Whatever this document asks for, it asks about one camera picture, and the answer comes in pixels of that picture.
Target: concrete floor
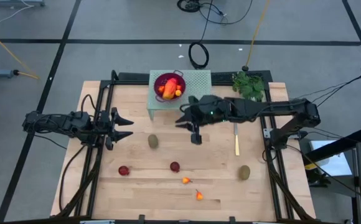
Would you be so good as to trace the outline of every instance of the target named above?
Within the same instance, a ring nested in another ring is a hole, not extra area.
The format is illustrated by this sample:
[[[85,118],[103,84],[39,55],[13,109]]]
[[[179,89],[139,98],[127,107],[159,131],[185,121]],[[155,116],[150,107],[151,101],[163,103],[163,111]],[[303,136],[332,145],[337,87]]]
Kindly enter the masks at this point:
[[[229,21],[240,18],[249,1],[216,0]],[[46,0],[0,24],[2,39],[63,37],[75,0]],[[265,4],[254,0],[246,18],[234,25],[209,24],[207,40],[251,40]],[[361,0],[349,0],[361,28]],[[0,19],[15,9],[0,7]],[[82,0],[70,39],[199,39],[205,20],[199,13],[178,10],[176,0]],[[271,1],[257,40],[359,42],[341,0]],[[21,124],[35,110],[49,76],[56,44],[7,44],[41,77],[0,79],[0,206],[22,151],[26,134]],[[188,44],[67,44],[53,80],[44,113],[68,113],[77,105],[82,83],[101,80],[110,71],[145,72],[154,69],[193,69]],[[239,70],[249,45],[207,44],[213,72]],[[204,61],[198,49],[197,62]],[[21,66],[0,46],[0,68]],[[361,46],[256,45],[251,70],[271,70],[273,80],[286,82],[290,97],[349,81],[360,75]],[[354,82],[320,107],[322,128],[340,135],[361,129],[361,83]],[[68,138],[51,135],[67,145]],[[310,136],[323,139],[322,136]],[[65,152],[44,139],[34,139],[5,221],[46,218],[54,199]],[[318,218],[340,223],[352,218],[350,198],[312,189]]]

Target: green mesh stand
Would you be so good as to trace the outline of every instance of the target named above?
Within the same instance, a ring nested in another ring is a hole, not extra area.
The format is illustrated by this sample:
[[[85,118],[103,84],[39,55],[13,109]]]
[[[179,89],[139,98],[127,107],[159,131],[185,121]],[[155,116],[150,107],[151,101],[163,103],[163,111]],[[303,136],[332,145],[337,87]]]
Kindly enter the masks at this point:
[[[150,120],[154,119],[156,110],[179,110],[180,105],[188,103],[189,96],[200,99],[203,95],[211,94],[211,71],[210,70],[180,70],[184,75],[186,89],[180,98],[174,101],[159,102],[154,91],[154,82],[164,73],[174,73],[173,70],[151,70],[149,77],[148,112]]]

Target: orange fruit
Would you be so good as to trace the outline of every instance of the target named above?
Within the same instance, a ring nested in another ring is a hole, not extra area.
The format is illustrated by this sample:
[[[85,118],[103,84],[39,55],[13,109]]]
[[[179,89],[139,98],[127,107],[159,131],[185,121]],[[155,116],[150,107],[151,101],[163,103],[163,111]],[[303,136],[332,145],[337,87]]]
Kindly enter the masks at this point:
[[[176,91],[175,91],[175,95],[176,95],[176,96],[181,96],[181,94],[182,94],[182,91],[180,91],[180,90],[176,90]]]
[[[184,183],[184,184],[188,184],[189,182],[192,182],[189,178],[187,178],[187,177],[184,177],[183,179],[182,179],[182,183]]]
[[[203,200],[203,194],[199,191],[197,191],[197,195],[195,196],[197,200]]]
[[[158,92],[159,92],[159,93],[163,93],[163,92],[164,92],[164,88],[165,88],[165,86],[160,86],[160,87],[158,88]]]

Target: small red fruit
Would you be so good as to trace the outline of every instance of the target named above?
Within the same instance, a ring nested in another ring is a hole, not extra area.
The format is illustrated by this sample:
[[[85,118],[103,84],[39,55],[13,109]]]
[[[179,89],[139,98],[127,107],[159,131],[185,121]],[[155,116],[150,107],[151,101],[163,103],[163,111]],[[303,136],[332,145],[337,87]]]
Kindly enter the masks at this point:
[[[170,164],[169,168],[174,172],[179,172],[179,169],[181,169],[181,166],[177,162],[172,162]]]
[[[120,168],[118,168],[118,173],[120,175],[129,175],[129,168],[126,166],[120,166]]]

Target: wooden tabletop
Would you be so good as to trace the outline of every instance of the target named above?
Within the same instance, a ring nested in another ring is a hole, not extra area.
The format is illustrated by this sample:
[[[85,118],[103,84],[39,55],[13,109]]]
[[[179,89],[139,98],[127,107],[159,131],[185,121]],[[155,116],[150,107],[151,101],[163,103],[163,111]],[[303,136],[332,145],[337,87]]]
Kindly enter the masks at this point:
[[[91,94],[96,101],[99,83],[84,82],[78,110],[86,94]],[[288,100],[284,83],[270,83],[270,92],[273,101]],[[230,86],[213,86],[212,93],[222,97],[237,96]],[[264,146],[259,119],[238,125],[240,156],[236,156],[232,123],[201,128],[203,144],[196,146],[190,142],[190,132],[174,126],[174,121],[181,116],[180,111],[157,111],[154,121],[150,121],[147,97],[147,86],[116,85],[114,88],[111,106],[117,107],[123,118],[134,121],[131,126],[116,129],[133,131],[134,134],[115,144],[113,151],[103,151],[93,218],[135,220],[143,214],[147,220],[227,221],[230,216],[237,221],[276,220],[268,168],[261,158]],[[94,112],[88,100],[85,111]],[[276,123],[281,127],[290,119],[290,116],[276,117]],[[158,137],[158,149],[149,148],[147,139],[150,134]],[[288,144],[299,147],[295,140],[289,140]],[[79,140],[70,139],[63,167],[80,148]],[[80,185],[86,151],[84,149],[68,168],[63,205]],[[284,149],[283,158],[291,193],[305,211],[315,217],[300,153]],[[178,173],[169,169],[174,161],[180,164]],[[237,178],[237,170],[242,165],[251,169],[246,181]],[[120,166],[130,167],[130,175],[120,176]],[[193,183],[184,185],[183,177],[192,179]],[[203,200],[196,200],[196,189],[202,192]],[[88,191],[84,197],[83,214]],[[279,188],[278,192],[283,217],[286,217],[283,194]],[[59,212],[58,198],[59,185],[53,215]]]

